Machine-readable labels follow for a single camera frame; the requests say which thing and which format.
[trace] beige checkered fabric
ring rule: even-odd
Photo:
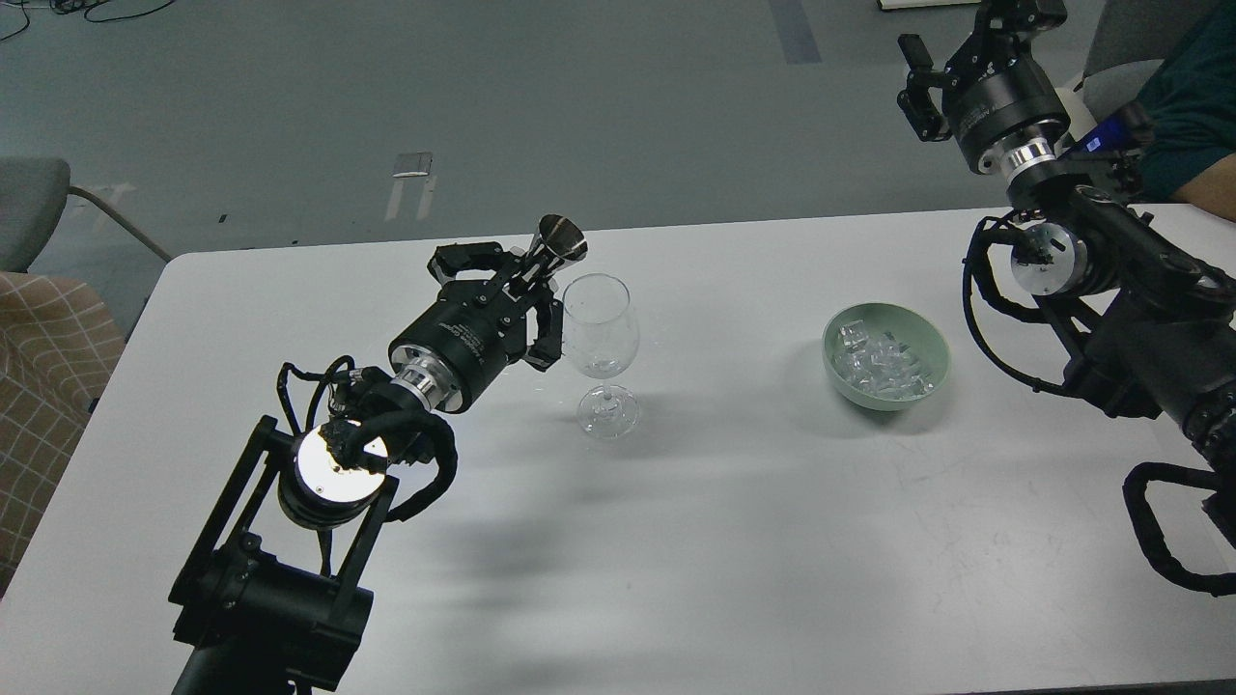
[[[124,348],[87,284],[0,272],[0,596]]]

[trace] wine glass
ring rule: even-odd
[[[639,350],[639,324],[630,292],[617,277],[590,273],[576,278],[562,293],[562,354],[585,376],[602,380],[575,411],[583,432],[597,439],[617,439],[635,427],[639,402],[620,386],[608,383]]]

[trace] dark green shirt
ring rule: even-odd
[[[1148,197],[1167,200],[1236,151],[1236,0],[1180,40],[1137,100],[1154,119],[1154,142],[1141,162]]]

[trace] circular metal plate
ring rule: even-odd
[[[1037,224],[1026,230],[1026,236],[1027,246],[1033,254],[1018,252],[1015,247],[1010,258],[1017,284],[1038,297],[1059,294],[1077,287],[1085,276],[1085,244],[1053,223]]]
[[[365,445],[365,451],[386,458],[387,449],[382,439],[375,439]],[[295,466],[300,480],[314,495],[328,502],[350,503],[365,500],[382,486],[386,474],[370,472],[365,469],[345,469],[326,449],[321,437],[321,425],[309,430],[297,448]]]

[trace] chair leg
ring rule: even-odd
[[[116,220],[116,224],[119,224],[120,226],[125,228],[125,231],[127,231],[129,234],[132,234],[133,239],[136,239],[137,241],[141,241],[142,245],[145,245],[147,249],[150,249],[151,251],[153,251],[154,255],[158,256],[159,258],[163,258],[164,263],[172,261],[172,256],[168,255],[168,252],[164,251],[162,246],[159,246],[158,244],[154,244],[154,241],[152,241],[150,236],[146,236],[142,232],[142,230],[140,230],[136,226],[133,226],[133,223],[131,223],[127,219],[125,219],[125,216],[121,215],[119,210],[116,210],[115,208],[112,208],[111,204],[108,203],[106,200],[104,200],[103,198],[99,198],[94,193],[90,193],[89,190],[87,190],[84,188],[80,188],[80,187],[77,187],[77,185],[69,185],[69,193],[72,193],[73,195],[77,195],[78,198],[85,198],[87,200],[94,203],[95,207],[99,208],[100,210],[103,210],[104,213],[106,213],[109,218]]]

